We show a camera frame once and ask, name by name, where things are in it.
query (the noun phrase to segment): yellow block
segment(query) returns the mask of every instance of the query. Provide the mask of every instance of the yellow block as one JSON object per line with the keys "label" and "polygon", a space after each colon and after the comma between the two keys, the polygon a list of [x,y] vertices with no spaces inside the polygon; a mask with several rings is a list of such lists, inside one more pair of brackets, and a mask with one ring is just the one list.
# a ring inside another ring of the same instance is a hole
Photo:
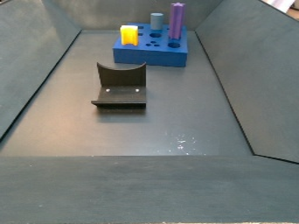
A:
{"label": "yellow block", "polygon": [[132,44],[137,46],[137,26],[121,25],[119,27],[121,45]]}

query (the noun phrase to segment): blue foam block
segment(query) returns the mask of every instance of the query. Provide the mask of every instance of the blue foam block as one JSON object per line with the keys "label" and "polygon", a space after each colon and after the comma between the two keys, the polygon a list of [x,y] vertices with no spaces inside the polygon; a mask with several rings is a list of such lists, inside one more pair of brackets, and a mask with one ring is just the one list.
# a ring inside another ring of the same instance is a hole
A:
{"label": "blue foam block", "polygon": [[185,67],[188,54],[186,29],[181,28],[181,38],[168,38],[168,25],[160,31],[150,30],[149,24],[137,25],[138,44],[121,45],[118,38],[113,45],[115,63],[145,64],[164,67]]}

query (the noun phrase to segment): purple peg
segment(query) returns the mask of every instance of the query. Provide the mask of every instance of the purple peg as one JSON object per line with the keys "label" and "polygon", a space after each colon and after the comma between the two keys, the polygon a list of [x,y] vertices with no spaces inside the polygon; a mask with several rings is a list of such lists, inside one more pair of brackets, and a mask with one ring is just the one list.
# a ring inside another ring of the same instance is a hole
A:
{"label": "purple peg", "polygon": [[180,39],[182,32],[184,3],[172,3],[168,36]]}

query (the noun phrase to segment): black holder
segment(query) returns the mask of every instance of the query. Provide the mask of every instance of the black holder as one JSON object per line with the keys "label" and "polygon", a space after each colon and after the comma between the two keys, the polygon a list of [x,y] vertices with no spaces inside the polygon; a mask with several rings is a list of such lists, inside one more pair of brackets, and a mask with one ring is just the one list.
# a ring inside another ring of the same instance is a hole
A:
{"label": "black holder", "polygon": [[97,63],[101,88],[90,103],[102,108],[145,108],[145,63],[133,69],[118,70]]}

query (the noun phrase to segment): bin floor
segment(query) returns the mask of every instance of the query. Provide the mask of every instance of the bin floor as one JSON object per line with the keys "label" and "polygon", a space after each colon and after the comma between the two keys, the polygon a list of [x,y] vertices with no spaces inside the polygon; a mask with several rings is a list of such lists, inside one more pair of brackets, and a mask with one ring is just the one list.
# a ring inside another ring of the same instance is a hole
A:
{"label": "bin floor", "polygon": [[188,32],[186,67],[146,66],[146,108],[99,110],[95,63],[117,31],[83,31],[0,144],[0,156],[252,156],[209,61]]}

